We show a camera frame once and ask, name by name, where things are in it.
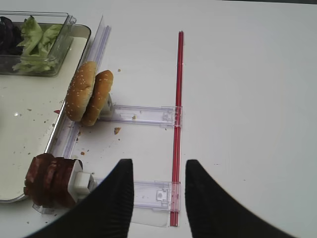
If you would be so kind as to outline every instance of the white tray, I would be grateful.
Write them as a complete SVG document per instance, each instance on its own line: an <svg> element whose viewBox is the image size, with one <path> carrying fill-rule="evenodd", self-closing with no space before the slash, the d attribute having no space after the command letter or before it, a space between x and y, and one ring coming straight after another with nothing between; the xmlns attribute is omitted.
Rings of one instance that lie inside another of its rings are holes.
<svg viewBox="0 0 317 238"><path fill-rule="evenodd" d="M44 153L64 101L69 82L90 37L76 26L73 43L58 75L0 75L0 202L23 193L24 179L34 157Z"/></svg>

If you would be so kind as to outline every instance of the sesame seed bun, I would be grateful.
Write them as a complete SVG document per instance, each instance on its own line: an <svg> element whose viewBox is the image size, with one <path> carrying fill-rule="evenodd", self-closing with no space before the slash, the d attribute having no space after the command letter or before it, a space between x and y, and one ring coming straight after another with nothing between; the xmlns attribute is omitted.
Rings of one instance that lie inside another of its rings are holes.
<svg viewBox="0 0 317 238"><path fill-rule="evenodd" d="M65 112L70 120L80 121L83 117L93 93L96 71L96 62L89 61L74 74L65 98Z"/></svg>
<svg viewBox="0 0 317 238"><path fill-rule="evenodd" d="M101 109L107 102L112 82L113 74L109 70L103 71L96 75L93 95L81 119L81 123L83 125L92 126L96 123Z"/></svg>

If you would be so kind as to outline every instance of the red straw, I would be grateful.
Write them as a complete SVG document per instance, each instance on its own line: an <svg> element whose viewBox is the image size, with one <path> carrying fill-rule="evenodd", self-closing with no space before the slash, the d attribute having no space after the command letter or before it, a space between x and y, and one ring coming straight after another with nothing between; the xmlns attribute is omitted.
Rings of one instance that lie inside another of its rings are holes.
<svg viewBox="0 0 317 238"><path fill-rule="evenodd" d="M177 56L177 82L176 82L176 117L175 122L178 126L174 128L174 150L173 150L173 171L172 181L179 182L180 172L180 108L182 106L182 83L183 83L183 45L184 45L184 32L178 33L178 56ZM171 227L178 226L178 212L170 213Z"/></svg>

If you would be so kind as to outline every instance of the bread crumb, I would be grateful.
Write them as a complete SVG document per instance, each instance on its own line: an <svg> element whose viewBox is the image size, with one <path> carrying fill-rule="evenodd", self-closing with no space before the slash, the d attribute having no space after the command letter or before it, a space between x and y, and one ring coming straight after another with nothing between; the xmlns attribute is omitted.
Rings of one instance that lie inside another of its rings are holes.
<svg viewBox="0 0 317 238"><path fill-rule="evenodd" d="M121 130L120 127L115 127L115 128L114 128L114 134L117 135L120 130Z"/></svg>

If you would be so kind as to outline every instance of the plastic container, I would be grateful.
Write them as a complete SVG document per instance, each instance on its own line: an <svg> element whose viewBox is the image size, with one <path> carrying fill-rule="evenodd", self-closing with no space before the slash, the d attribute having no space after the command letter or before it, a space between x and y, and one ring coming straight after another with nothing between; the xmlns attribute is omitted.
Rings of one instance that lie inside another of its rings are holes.
<svg viewBox="0 0 317 238"><path fill-rule="evenodd" d="M0 16L9 18L17 27L21 27L24 20L33 16L42 29L52 24L61 24L62 28L47 56L13 56L0 55L0 74L23 74L53 76L59 72L67 51L72 43L70 36L76 18L68 13L60 12L27 12L27 11L0 11ZM27 69L14 70L18 63L26 65Z"/></svg>

